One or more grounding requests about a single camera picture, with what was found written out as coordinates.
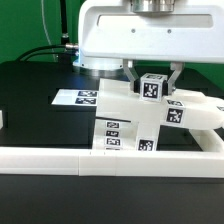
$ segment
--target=black surface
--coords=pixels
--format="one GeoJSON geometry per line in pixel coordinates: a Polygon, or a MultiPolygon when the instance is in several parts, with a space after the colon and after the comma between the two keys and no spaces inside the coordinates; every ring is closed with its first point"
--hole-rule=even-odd
{"type": "MultiPolygon", "coordinates": [[[[138,72],[149,70],[158,72],[138,72]]],[[[194,90],[223,96],[195,71],[185,71],[177,87],[189,88],[189,83],[194,90]]],[[[95,89],[98,82],[66,65],[0,65],[0,107],[8,117],[1,145],[90,146],[84,129],[93,125],[94,110],[85,109],[80,117],[80,108],[50,104],[58,89],[75,87],[95,89]]],[[[194,146],[186,130],[177,130],[170,135],[162,128],[159,147],[194,146]]],[[[0,175],[1,224],[222,224],[223,207],[223,179],[0,175]]]]}
{"type": "Polygon", "coordinates": [[[222,224],[223,181],[0,176],[1,224],[222,224]]]}

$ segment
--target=cable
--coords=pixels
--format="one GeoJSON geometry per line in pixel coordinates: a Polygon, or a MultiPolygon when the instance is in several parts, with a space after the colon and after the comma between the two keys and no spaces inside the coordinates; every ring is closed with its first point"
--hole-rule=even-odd
{"type": "Polygon", "coordinates": [[[52,45],[50,36],[48,34],[48,30],[47,30],[46,20],[45,20],[44,0],[41,0],[41,15],[42,15],[44,33],[45,33],[45,36],[47,38],[47,42],[48,42],[49,45],[52,45]]]}
{"type": "Polygon", "coordinates": [[[35,57],[35,56],[40,56],[40,55],[48,55],[48,54],[53,54],[53,55],[58,55],[58,54],[69,54],[69,53],[65,53],[65,52],[41,52],[41,53],[35,53],[35,54],[31,54],[30,56],[28,56],[27,58],[24,59],[24,61],[28,61],[28,59],[35,57]]]}
{"type": "Polygon", "coordinates": [[[65,48],[65,45],[51,45],[51,46],[37,47],[37,48],[34,48],[32,50],[29,50],[29,51],[23,53],[16,59],[16,61],[21,61],[21,59],[23,59],[24,57],[26,57],[29,54],[32,54],[36,51],[42,51],[42,50],[48,50],[48,49],[58,49],[58,48],[65,48]]]}

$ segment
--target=white block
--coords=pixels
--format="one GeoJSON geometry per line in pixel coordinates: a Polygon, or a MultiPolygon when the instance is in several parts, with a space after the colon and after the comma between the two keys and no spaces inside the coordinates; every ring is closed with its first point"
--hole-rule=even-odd
{"type": "Polygon", "coordinates": [[[0,147],[0,173],[78,175],[79,151],[53,148],[0,147]]]}
{"type": "Polygon", "coordinates": [[[141,77],[140,99],[152,102],[161,102],[163,82],[167,75],[156,75],[147,73],[141,77]]]}

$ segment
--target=green background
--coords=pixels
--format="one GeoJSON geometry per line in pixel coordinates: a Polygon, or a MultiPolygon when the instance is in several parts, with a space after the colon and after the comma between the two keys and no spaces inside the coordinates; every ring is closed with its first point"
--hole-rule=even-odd
{"type": "MultiPolygon", "coordinates": [[[[52,44],[59,44],[61,38],[60,1],[45,0],[44,2],[50,39],[52,44]]],[[[78,42],[78,14],[83,2],[84,0],[67,0],[69,36],[74,43],[78,42]]],[[[15,60],[32,48],[48,45],[41,17],[41,0],[0,0],[0,7],[0,63],[15,60]]],[[[36,60],[52,61],[52,57],[44,56],[36,60]]],[[[147,64],[168,65],[168,63],[157,62],[147,62],[147,64]]],[[[189,63],[186,67],[198,70],[224,89],[224,65],[189,63]]]]}

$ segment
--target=white plastic part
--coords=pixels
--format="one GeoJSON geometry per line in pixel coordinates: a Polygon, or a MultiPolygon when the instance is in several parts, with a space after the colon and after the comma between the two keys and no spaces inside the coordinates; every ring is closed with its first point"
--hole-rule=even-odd
{"type": "Polygon", "coordinates": [[[0,129],[3,127],[2,111],[0,110],[0,129]]]}
{"type": "Polygon", "coordinates": [[[161,103],[139,98],[138,93],[130,90],[128,82],[101,79],[96,116],[129,120],[143,125],[153,125],[160,121],[158,126],[195,130],[217,129],[224,122],[224,111],[218,109],[221,105],[224,107],[224,101],[195,91],[177,89],[172,96],[164,97],[161,103]]]}
{"type": "Polygon", "coordinates": [[[0,173],[78,175],[79,150],[0,147],[0,173]]]}
{"type": "Polygon", "coordinates": [[[86,57],[223,63],[224,1],[176,1],[165,14],[133,13],[130,0],[87,0],[79,16],[86,57]]]}

